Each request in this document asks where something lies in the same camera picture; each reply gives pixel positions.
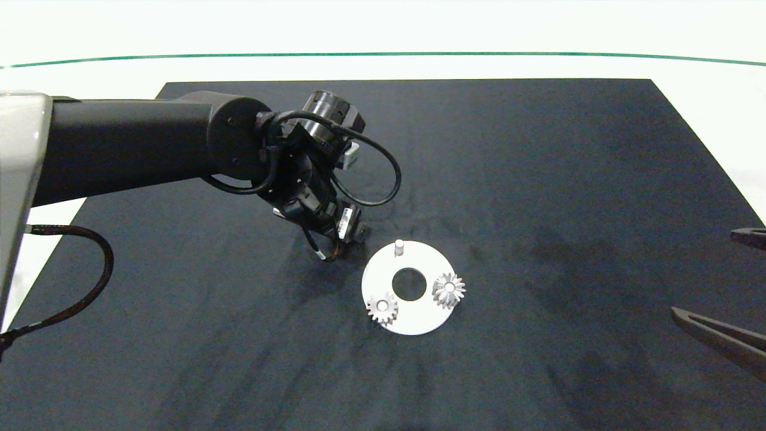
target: white disc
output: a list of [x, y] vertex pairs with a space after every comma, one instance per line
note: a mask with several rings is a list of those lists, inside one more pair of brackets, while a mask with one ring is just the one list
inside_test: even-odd
[[[399, 304], [399, 312], [393, 323], [382, 326], [402, 335], [426, 334], [441, 326], [452, 314], [453, 308], [442, 308], [434, 301], [431, 289], [440, 275], [454, 274], [455, 271], [447, 258], [430, 245], [400, 241], [386, 245], [370, 258], [362, 276], [362, 300], [367, 304], [370, 298], [383, 298], [386, 292], [391, 293]], [[414, 301], [405, 301], [394, 292], [394, 275], [404, 268], [412, 268], [426, 279], [423, 296]]]

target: black mat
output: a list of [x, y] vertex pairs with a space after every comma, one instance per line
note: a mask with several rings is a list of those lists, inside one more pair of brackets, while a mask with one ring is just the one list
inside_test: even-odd
[[[763, 429], [766, 385], [678, 329], [676, 305], [766, 332], [756, 215], [651, 81], [168, 84], [300, 108], [327, 89], [401, 161], [364, 248], [325, 265], [257, 197], [191, 180], [98, 196], [75, 223], [112, 282], [0, 366], [2, 429]], [[343, 178], [381, 196], [370, 150]], [[441, 250], [465, 301], [437, 331], [367, 320], [369, 256]], [[17, 318], [100, 273], [65, 239]]]

